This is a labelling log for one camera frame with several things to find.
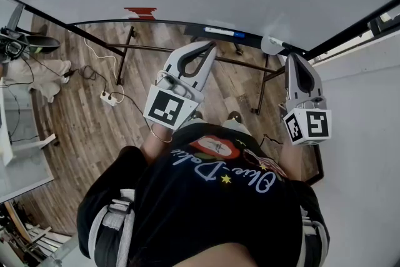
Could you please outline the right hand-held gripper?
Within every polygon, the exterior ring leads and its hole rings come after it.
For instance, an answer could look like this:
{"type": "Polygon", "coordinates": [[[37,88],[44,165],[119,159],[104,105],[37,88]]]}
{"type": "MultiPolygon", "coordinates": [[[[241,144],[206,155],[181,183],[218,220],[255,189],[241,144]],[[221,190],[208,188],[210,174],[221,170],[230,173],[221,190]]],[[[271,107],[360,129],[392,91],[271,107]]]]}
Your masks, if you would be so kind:
{"type": "Polygon", "coordinates": [[[279,105],[279,111],[291,144],[317,145],[330,139],[332,112],[321,96],[321,78],[313,66],[296,53],[287,57],[285,86],[288,100],[279,105]],[[299,98],[301,91],[315,97],[299,98]]]}

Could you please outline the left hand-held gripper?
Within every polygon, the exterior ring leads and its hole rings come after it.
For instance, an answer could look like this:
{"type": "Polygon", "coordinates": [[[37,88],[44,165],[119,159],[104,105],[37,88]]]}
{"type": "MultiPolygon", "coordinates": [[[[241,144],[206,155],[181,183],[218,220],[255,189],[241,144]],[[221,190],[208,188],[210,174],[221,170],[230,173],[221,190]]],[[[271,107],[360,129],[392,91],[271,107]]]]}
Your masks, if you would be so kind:
{"type": "Polygon", "coordinates": [[[177,130],[203,102],[201,91],[215,58],[216,43],[213,41],[189,43],[174,50],[164,65],[164,71],[158,72],[156,84],[150,87],[144,117],[177,130]],[[196,69],[187,72],[187,64],[199,56],[201,60],[196,69]]]}

